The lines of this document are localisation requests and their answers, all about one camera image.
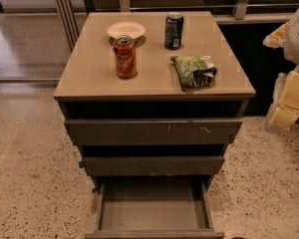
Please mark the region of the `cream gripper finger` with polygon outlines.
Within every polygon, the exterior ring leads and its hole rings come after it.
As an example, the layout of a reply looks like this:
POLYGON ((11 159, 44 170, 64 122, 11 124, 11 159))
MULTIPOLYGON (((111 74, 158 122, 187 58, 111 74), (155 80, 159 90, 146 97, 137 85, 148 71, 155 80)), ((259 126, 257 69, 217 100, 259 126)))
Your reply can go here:
POLYGON ((288 26, 288 23, 282 24, 280 27, 278 27, 276 30, 271 32, 269 35, 267 35, 262 44, 269 48, 283 48, 284 47, 284 39, 285 39, 285 31, 286 27, 288 26))
POLYGON ((288 74, 278 75, 272 98, 265 129, 271 133, 282 133, 299 119, 299 65, 288 74))

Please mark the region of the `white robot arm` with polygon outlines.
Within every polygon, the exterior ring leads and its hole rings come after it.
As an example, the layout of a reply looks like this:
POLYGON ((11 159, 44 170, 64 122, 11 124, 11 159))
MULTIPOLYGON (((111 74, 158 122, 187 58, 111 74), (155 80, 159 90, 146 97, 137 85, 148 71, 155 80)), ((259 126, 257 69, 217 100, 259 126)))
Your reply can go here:
POLYGON ((299 8, 288 22, 265 37, 263 45, 282 48, 284 58, 296 65, 290 73, 278 75, 266 116, 266 130, 282 133, 299 119, 299 8))

